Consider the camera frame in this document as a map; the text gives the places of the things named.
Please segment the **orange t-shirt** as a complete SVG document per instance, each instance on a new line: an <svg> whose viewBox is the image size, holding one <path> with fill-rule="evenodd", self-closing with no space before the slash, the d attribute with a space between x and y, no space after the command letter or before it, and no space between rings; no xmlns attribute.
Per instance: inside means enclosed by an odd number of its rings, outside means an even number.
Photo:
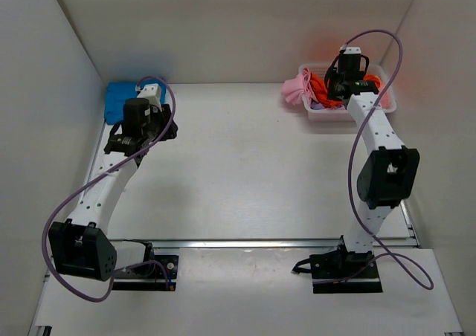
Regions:
<svg viewBox="0 0 476 336"><path fill-rule="evenodd" d="M309 86L314 94L313 101L323 106L325 109L337 109L341 107L341 102L331 100L327 96L327 88L324 80L314 73L310 74Z"/></svg>

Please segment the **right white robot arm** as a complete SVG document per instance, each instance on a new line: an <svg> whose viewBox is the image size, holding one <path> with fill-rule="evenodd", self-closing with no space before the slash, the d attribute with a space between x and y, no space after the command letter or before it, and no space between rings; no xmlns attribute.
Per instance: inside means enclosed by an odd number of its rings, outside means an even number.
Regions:
<svg viewBox="0 0 476 336"><path fill-rule="evenodd" d="M382 90L365 79L370 60L359 48L340 50L324 77L329 99L343 104L357 124L367 160L356 180L348 180L356 223L341 236L335 250L311 255L309 268L297 264L296 274L308 273L318 285L375 281L377 257L373 244L386 217L411 194L419 165L419 152L408 148L392 128L380 101Z"/></svg>

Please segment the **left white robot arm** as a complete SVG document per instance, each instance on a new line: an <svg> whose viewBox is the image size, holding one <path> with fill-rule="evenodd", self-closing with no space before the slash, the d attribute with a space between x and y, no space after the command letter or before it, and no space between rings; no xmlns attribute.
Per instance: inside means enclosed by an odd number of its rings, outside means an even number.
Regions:
<svg viewBox="0 0 476 336"><path fill-rule="evenodd" d="M59 274L107 281L117 269L131 267L140 275L153 271L155 256L150 243L114 244L107 231L120 196L150 147L176 138L177 131L170 105L154 104L143 97L125 102L122 121L109 132L95 183L87 186L64 222L53 222L48 229Z"/></svg>

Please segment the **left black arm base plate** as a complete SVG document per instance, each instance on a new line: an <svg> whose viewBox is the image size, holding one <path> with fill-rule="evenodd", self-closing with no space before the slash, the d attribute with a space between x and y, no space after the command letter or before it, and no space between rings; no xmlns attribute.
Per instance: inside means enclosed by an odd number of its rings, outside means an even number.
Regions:
<svg viewBox="0 0 476 336"><path fill-rule="evenodd" d="M176 290L179 255L155 254L155 260L162 264L165 274L158 265L125 269L115 276L113 291L164 291Z"/></svg>

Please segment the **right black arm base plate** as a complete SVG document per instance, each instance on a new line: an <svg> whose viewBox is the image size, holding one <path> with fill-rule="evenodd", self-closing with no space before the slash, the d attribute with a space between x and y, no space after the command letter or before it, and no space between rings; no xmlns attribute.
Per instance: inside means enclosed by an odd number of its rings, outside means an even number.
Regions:
<svg viewBox="0 0 476 336"><path fill-rule="evenodd" d="M383 292L374 255L312 254L295 264L293 274L310 274L314 294L378 294Z"/></svg>

